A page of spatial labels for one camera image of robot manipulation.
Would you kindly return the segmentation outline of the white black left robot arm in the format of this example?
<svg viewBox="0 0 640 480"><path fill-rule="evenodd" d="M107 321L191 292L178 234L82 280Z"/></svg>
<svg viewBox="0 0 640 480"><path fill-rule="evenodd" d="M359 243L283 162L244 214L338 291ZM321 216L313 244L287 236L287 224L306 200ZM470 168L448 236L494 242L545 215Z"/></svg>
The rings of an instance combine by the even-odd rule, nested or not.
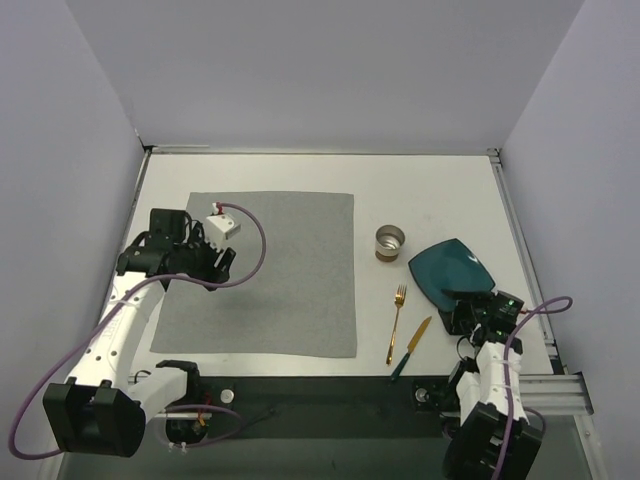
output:
<svg viewBox="0 0 640 480"><path fill-rule="evenodd" d="M131 366L172 276L204 282L210 291L227 282L236 253L226 243L239 230L219 205L202 221L184 210L151 211L148 228L118 257L98 333L67 379L45 390L44 410L62 451L130 457L157 414L199 406L204 394L195 363L162 360L136 384L129 382Z"/></svg>

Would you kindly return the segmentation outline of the gold fork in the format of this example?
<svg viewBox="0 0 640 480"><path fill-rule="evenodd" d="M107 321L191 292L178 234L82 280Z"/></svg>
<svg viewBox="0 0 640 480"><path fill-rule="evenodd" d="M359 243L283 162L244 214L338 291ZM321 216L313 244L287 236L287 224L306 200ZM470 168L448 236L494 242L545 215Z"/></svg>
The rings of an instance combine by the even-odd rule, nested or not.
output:
<svg viewBox="0 0 640 480"><path fill-rule="evenodd" d="M388 345L388 349L387 349L387 354L386 354L386 357L385 357L385 364L387 366L390 366L392 364L392 361L393 361L393 353L394 353L394 348L395 348L395 345L396 345L396 337L397 337L397 329L398 329L398 323L399 323L399 315L400 315L400 311L401 311L402 307L405 304L406 294L407 294L407 285L406 284L399 285L397 290L396 290L396 293L394 295L395 316L394 316L394 322L393 322L393 328L392 328L392 332L391 332L391 337L390 337L390 341L389 341L389 345Z"/></svg>

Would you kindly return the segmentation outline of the gold knife teal handle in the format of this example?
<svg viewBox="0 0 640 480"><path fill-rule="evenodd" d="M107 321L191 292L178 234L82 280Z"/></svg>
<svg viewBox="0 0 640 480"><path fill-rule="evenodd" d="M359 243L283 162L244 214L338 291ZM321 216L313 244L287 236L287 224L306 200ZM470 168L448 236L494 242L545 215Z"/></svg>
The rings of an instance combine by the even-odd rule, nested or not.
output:
<svg viewBox="0 0 640 480"><path fill-rule="evenodd" d="M418 343L420 342L422 336L424 335L424 333L427 330L428 326L430 325L431 321L432 321L432 317L431 316L427 317L426 319L424 319L422 321L422 323L416 329L413 337L411 338L411 340L410 340L410 342L409 342L409 344L407 346L406 353L404 354L404 356L402 357L402 359L400 360L398 365L395 367L395 369L393 370L393 372L392 372L392 374L390 376L390 381L392 383L395 383L399 379L403 369L405 368L406 364L408 363L411 355L415 351Z"/></svg>

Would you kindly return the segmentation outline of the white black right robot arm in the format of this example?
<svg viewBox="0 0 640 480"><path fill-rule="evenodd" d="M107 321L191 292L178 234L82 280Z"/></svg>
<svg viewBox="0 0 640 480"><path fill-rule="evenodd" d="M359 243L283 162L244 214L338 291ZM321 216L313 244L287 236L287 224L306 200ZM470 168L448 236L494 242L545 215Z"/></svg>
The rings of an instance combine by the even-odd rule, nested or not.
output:
<svg viewBox="0 0 640 480"><path fill-rule="evenodd" d="M446 401L460 408L460 424L445 454L448 479L525 479L543 430L531 425L519 387L523 302L502 291L443 291L454 303L454 332L474 348L443 384Z"/></svg>

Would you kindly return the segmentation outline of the grey cloth placemat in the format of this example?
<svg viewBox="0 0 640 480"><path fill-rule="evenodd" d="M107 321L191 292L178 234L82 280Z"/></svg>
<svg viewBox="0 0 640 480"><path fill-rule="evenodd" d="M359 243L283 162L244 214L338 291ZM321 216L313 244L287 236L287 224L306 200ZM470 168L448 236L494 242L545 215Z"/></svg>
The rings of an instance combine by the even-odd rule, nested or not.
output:
<svg viewBox="0 0 640 480"><path fill-rule="evenodd" d="M151 351L355 357L353 196L193 192L186 209L203 220L215 201L243 208L232 214L241 224L232 279L256 274L216 292L172 282Z"/></svg>

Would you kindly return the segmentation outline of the teal square plate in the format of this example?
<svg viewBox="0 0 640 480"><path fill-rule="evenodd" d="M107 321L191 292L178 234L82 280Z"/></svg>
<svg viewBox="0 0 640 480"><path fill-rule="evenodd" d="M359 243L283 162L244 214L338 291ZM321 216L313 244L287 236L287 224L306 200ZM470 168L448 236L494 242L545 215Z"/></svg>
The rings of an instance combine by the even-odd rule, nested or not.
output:
<svg viewBox="0 0 640 480"><path fill-rule="evenodd" d="M495 281L476 255L458 238L442 241L416 254L409 271L421 293L442 313L456 302L445 293L491 292Z"/></svg>

